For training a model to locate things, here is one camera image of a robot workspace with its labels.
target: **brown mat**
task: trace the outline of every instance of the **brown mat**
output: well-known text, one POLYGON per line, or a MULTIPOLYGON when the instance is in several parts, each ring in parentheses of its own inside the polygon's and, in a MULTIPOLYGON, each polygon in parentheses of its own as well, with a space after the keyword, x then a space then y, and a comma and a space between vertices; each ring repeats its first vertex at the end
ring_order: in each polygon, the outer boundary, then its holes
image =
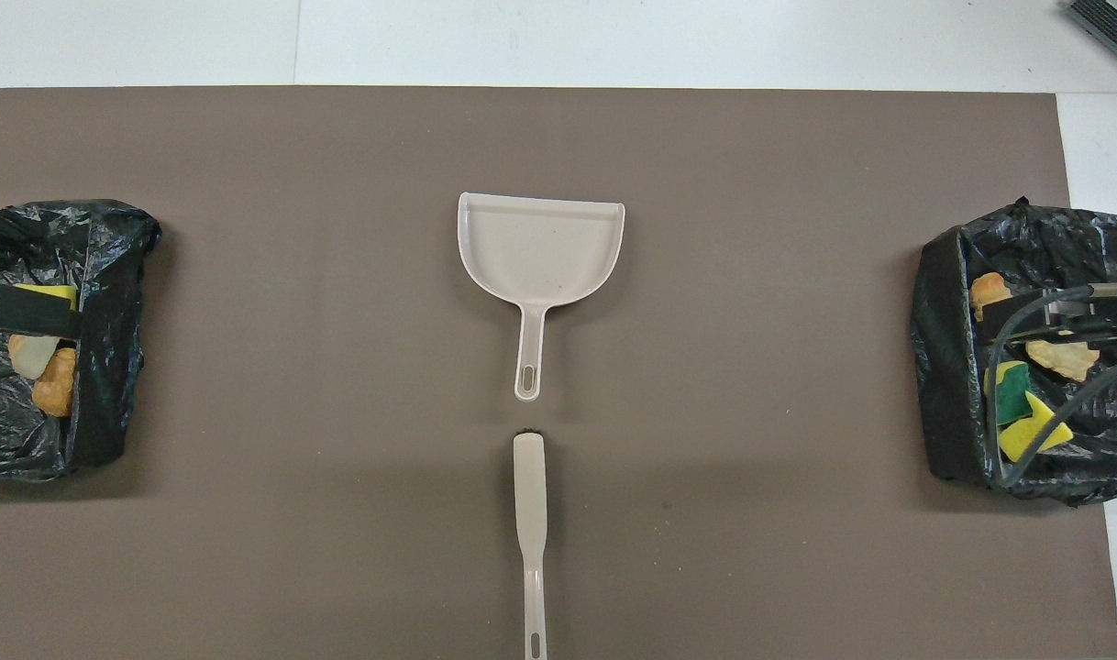
POLYGON ((1020 195, 1052 96, 0 90, 0 207, 166 231, 127 455, 0 484, 0 658, 519 656, 523 427, 556 659, 1116 656, 1099 507, 926 472, 919 246, 1020 195), (628 207, 534 404, 461 191, 628 207))

